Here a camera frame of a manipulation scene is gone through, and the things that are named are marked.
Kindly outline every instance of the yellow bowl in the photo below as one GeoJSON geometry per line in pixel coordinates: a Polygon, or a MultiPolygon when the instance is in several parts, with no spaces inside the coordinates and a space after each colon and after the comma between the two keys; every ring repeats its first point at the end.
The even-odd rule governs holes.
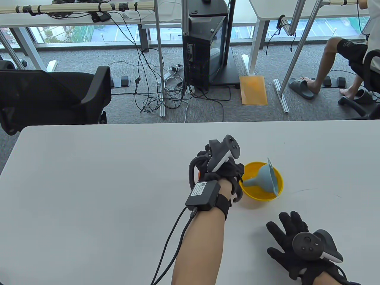
{"type": "MultiPolygon", "coordinates": [[[[264,162],[251,162],[248,163],[244,167],[244,175],[243,175],[243,181],[254,178],[257,176],[257,173],[259,172],[260,167],[265,165],[266,163],[264,162]]],[[[274,170],[274,175],[277,178],[277,183],[279,185],[279,195],[282,193],[282,189],[284,188],[284,182],[282,180],[281,174],[278,172],[277,169],[273,168],[274,170]]],[[[271,201],[276,199],[276,195],[274,193],[268,193],[265,192],[261,187],[259,186],[250,186],[250,187],[245,187],[241,181],[239,182],[242,190],[244,191],[247,196],[258,200],[258,201],[271,201]]]]}

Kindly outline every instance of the orange envelope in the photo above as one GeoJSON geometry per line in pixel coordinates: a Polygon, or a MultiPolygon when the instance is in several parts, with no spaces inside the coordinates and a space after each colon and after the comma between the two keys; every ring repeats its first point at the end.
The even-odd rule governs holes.
{"type": "Polygon", "coordinates": [[[263,76],[240,76],[239,78],[243,105],[268,105],[263,76]]]}

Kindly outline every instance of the person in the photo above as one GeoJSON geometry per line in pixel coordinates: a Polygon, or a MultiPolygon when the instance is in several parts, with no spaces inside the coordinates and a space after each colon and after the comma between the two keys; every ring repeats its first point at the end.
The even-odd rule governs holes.
{"type": "MultiPolygon", "coordinates": [[[[358,4],[360,9],[368,8],[371,21],[374,21],[374,27],[369,35],[367,44],[356,44],[338,36],[330,38],[323,51],[316,79],[312,80],[307,77],[301,77],[301,79],[306,80],[311,92],[315,94],[319,93],[323,80],[334,64],[337,53],[348,59],[349,65],[352,62],[362,64],[369,51],[380,49],[380,0],[358,0],[358,4]]],[[[372,60],[371,69],[380,73],[379,58],[372,60]]],[[[356,75],[352,85],[347,89],[340,89],[339,92],[348,99],[353,100],[362,82],[363,79],[359,75],[356,75]]]]}
{"type": "MultiPolygon", "coordinates": [[[[233,184],[236,185],[236,180],[231,180],[231,177],[240,172],[236,171],[239,165],[236,165],[236,169],[231,164],[223,167],[224,165],[226,163],[216,173],[207,173],[210,175],[205,175],[206,167],[197,166],[200,172],[199,180],[209,181],[218,177],[219,194],[230,200],[231,192],[234,193],[233,184]]],[[[308,231],[306,223],[297,212],[291,212],[290,215],[280,213],[279,218],[286,233],[274,222],[268,222],[266,227],[284,253],[272,247],[268,248],[267,252],[289,272],[290,278],[296,280],[301,277],[303,285],[352,284],[338,273],[334,263],[322,259],[304,261],[294,253],[293,238],[300,232],[308,231]]],[[[173,269],[172,285],[215,285],[222,260],[224,225],[225,214],[219,208],[198,211],[187,229],[178,252],[173,269]]]]}

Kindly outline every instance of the foot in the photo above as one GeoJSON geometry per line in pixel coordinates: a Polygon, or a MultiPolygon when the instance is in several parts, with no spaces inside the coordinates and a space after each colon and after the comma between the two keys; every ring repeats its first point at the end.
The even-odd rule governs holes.
{"type": "Polygon", "coordinates": [[[342,94],[343,96],[346,96],[350,100],[354,100],[357,92],[358,90],[355,90],[351,87],[348,89],[339,89],[339,93],[342,94]]]}
{"type": "Polygon", "coordinates": [[[318,85],[315,80],[312,80],[308,77],[301,77],[301,79],[307,82],[307,87],[311,92],[318,94],[321,90],[321,85],[318,85]]]}

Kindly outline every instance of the forearm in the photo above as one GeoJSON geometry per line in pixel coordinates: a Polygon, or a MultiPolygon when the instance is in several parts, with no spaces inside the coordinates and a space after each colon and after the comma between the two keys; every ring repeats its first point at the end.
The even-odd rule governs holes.
{"type": "Polygon", "coordinates": [[[340,283],[326,272],[322,272],[321,275],[315,278],[313,285],[340,285],[340,283]]]}
{"type": "MultiPolygon", "coordinates": [[[[219,181],[220,194],[231,196],[232,185],[219,181]]],[[[172,285],[214,285],[223,252],[224,213],[198,212],[190,224],[174,265],[172,285]]]]}
{"type": "Polygon", "coordinates": [[[359,8],[360,9],[367,9],[368,8],[367,0],[359,0],[359,8]]]}

